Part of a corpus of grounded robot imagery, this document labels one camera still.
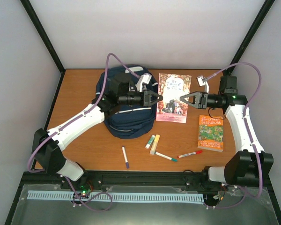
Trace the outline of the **green white glue stick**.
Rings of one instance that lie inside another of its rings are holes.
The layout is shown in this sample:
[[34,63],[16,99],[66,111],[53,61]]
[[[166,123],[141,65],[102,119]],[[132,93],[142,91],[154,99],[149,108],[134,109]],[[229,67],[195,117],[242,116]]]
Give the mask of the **green white glue stick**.
[[150,139],[148,140],[148,142],[147,142],[147,144],[145,146],[146,149],[150,148],[150,146],[153,143],[154,139],[155,139],[155,135],[151,135]]

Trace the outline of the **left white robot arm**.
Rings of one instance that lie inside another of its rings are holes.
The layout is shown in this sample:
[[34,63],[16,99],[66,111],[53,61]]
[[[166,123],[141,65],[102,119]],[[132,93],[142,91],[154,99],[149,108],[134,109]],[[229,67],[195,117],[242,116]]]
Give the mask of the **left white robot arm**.
[[153,106],[163,97],[143,88],[151,80],[151,75],[143,74],[137,83],[128,74],[115,75],[109,82],[108,90],[92,100],[77,115],[48,131],[40,128],[34,133],[32,155],[47,174],[59,174],[69,178],[73,185],[81,189],[87,186],[88,177],[82,166],[64,157],[62,151],[77,137],[119,112],[121,106]]

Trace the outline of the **red cap marker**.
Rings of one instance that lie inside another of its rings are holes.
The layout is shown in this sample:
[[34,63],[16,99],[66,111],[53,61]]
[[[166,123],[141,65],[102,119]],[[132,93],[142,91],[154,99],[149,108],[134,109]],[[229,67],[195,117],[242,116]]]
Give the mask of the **red cap marker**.
[[203,150],[198,150],[198,151],[195,151],[195,152],[190,152],[190,153],[178,155],[177,158],[184,158],[184,157],[188,157],[188,156],[191,156],[191,155],[200,154],[202,152],[203,152]]

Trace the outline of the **orange Treehouse book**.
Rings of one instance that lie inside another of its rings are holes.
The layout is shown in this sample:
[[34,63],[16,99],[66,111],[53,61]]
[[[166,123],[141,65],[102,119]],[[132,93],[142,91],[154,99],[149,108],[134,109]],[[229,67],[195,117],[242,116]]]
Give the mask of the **orange Treehouse book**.
[[223,152],[223,117],[199,116],[198,148]]

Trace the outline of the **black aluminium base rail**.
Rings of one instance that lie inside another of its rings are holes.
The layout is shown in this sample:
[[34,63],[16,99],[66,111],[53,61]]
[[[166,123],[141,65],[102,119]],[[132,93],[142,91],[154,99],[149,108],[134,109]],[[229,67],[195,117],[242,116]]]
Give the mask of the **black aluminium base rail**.
[[[106,191],[113,186],[173,187],[183,191],[198,193],[217,193],[220,183],[203,181],[199,172],[123,172],[123,171],[88,171],[88,177],[81,181],[71,181],[75,190],[83,189]],[[62,189],[70,189],[65,178],[60,175],[48,175],[45,172],[24,172],[20,185],[58,184]]]

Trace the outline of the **left black frame post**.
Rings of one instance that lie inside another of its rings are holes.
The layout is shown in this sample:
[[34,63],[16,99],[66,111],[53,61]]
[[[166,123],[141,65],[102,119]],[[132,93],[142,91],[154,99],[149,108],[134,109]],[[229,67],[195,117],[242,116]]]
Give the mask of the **left black frame post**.
[[25,9],[27,15],[29,16],[31,22],[33,23],[36,31],[38,32],[40,38],[42,39],[47,51],[49,52],[53,62],[55,63],[58,71],[62,74],[65,72],[65,68],[57,55],[57,52],[55,51],[41,21],[39,20],[37,13],[35,12],[31,2],[29,0],[20,0],[23,8]]

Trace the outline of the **black frame post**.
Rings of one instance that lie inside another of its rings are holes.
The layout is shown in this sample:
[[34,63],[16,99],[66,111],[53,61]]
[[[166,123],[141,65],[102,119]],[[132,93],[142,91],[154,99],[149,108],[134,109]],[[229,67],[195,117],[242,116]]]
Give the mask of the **black frame post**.
[[252,41],[253,37],[257,33],[258,29],[260,28],[263,20],[265,19],[267,13],[270,11],[271,7],[275,3],[275,0],[265,0],[263,5],[261,6],[259,12],[257,13],[255,19],[253,20],[250,28],[248,29],[245,37],[243,38],[239,48],[237,49],[234,57],[230,64],[238,63],[243,56],[245,50],[249,46],[250,42]]
[[36,31],[38,32],[40,38],[42,39],[47,51],[49,52],[53,62],[55,63],[58,71],[62,74],[65,72],[65,68],[57,55],[57,52],[55,51],[41,21],[39,20],[37,13],[35,12],[31,2],[29,0],[20,0],[23,8],[25,9],[27,15],[29,16],[31,22],[33,23]]

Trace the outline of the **teal cap marker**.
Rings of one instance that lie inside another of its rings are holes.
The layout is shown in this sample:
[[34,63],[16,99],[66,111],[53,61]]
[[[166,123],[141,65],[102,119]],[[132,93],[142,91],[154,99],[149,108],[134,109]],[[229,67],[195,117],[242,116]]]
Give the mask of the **teal cap marker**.
[[166,156],[166,155],[164,155],[164,154],[162,154],[160,152],[155,152],[155,155],[158,155],[160,157],[163,157],[163,158],[165,158],[167,160],[170,160],[170,161],[173,161],[173,162],[177,162],[177,159],[169,157],[169,156]]

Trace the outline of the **navy blue backpack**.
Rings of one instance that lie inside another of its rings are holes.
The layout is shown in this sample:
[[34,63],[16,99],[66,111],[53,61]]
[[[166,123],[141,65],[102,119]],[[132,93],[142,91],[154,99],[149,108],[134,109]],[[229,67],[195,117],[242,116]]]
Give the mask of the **navy blue backpack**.
[[[127,65],[127,67],[139,76],[145,73],[150,74],[152,76],[150,82],[147,85],[143,85],[143,88],[151,90],[155,93],[158,92],[158,82],[147,68],[137,64],[130,64]],[[117,74],[121,73],[128,74],[135,84],[138,82],[138,78],[132,75],[123,66],[113,67],[108,69],[106,87],[104,89],[105,92],[109,90],[111,79]],[[104,72],[101,74],[96,84],[96,97],[100,95],[100,92],[103,88],[103,83]],[[151,107],[143,107],[140,105],[129,107],[127,105],[121,105],[119,112],[107,118],[104,121],[104,124],[114,137],[120,139],[138,138],[148,133],[152,129],[156,119],[156,110],[157,103]]]

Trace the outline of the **right black frame post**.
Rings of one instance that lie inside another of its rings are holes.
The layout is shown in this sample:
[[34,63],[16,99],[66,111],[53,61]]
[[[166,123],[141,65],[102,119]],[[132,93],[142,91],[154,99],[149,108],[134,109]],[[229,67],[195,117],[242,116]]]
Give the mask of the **right black frame post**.
[[275,0],[265,0],[263,5],[261,6],[259,12],[257,13],[255,19],[253,20],[250,28],[248,29],[245,37],[243,38],[239,48],[237,49],[234,57],[230,64],[238,63],[243,56],[245,50],[249,46],[250,42],[252,41],[253,37],[257,33],[258,29],[260,28],[263,20],[265,19],[267,13],[270,11],[271,7],[275,3]]

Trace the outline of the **pink Taming Shrew book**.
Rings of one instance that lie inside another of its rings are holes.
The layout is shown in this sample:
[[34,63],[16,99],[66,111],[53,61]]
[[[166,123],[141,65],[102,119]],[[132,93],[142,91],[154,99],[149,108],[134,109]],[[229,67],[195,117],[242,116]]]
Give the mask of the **pink Taming Shrew book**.
[[186,123],[188,104],[180,100],[190,93],[190,75],[159,74],[158,94],[163,100],[157,103],[156,121]]

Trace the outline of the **purple cap marker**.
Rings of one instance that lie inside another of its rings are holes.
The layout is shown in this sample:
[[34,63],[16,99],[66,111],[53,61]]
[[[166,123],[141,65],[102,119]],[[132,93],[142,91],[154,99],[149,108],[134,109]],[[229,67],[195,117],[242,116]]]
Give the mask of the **purple cap marker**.
[[127,154],[126,154],[126,149],[124,146],[122,146],[122,152],[123,152],[126,168],[129,169],[130,166],[129,166],[129,162],[128,162],[128,158],[127,158]]

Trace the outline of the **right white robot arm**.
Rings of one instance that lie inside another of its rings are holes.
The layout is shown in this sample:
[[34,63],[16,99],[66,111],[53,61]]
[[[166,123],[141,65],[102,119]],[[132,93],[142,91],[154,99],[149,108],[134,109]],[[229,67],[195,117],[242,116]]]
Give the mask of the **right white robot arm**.
[[272,154],[265,153],[257,139],[250,119],[248,100],[246,96],[238,94],[237,78],[222,76],[217,94],[208,93],[208,83],[202,76],[197,80],[199,86],[204,86],[205,90],[181,96],[180,101],[197,109],[222,109],[230,124],[236,147],[235,155],[225,166],[204,168],[208,180],[262,188],[274,158]]

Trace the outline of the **yellow highlighter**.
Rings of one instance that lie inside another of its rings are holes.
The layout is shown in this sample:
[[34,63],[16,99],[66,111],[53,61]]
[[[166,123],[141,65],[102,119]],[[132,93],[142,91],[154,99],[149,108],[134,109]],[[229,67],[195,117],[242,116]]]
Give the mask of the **yellow highlighter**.
[[160,135],[156,135],[155,138],[154,138],[154,141],[152,143],[151,149],[150,149],[150,154],[151,155],[155,154],[155,151],[156,151],[159,139],[160,139]]

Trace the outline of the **small circuit board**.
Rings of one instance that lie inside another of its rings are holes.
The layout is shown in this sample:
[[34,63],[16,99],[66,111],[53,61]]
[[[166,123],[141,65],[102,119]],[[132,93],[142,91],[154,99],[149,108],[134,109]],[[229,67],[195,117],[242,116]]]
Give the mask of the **small circuit board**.
[[79,193],[79,195],[86,197],[86,196],[89,196],[91,192],[93,192],[93,185],[87,184],[82,187],[82,190]]

